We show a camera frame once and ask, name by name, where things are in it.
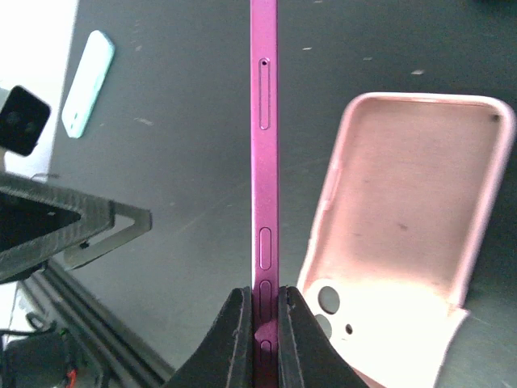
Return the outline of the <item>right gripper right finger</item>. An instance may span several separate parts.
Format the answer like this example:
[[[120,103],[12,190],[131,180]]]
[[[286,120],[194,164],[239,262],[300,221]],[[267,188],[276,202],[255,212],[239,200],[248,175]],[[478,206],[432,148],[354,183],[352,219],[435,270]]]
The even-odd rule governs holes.
[[[368,387],[332,347],[297,288],[280,288],[278,314],[281,387]]]

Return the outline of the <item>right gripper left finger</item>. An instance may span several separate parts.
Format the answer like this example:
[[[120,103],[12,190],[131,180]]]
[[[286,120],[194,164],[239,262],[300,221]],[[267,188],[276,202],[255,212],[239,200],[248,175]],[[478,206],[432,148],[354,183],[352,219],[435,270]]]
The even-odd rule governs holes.
[[[170,388],[253,386],[250,288],[230,292],[200,346],[163,385]]]

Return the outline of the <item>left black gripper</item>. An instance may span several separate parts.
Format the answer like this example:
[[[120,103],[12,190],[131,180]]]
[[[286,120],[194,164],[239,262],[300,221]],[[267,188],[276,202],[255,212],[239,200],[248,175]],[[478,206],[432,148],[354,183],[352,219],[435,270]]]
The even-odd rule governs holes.
[[[1,174],[1,282],[29,277],[63,251],[75,270],[152,229],[148,209]]]

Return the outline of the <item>pink-edged phone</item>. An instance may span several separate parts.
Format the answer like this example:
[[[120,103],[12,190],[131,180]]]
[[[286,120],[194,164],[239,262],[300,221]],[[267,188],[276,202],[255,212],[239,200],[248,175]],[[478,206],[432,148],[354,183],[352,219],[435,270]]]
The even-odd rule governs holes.
[[[250,2],[253,385],[277,387],[279,294],[278,3]]]

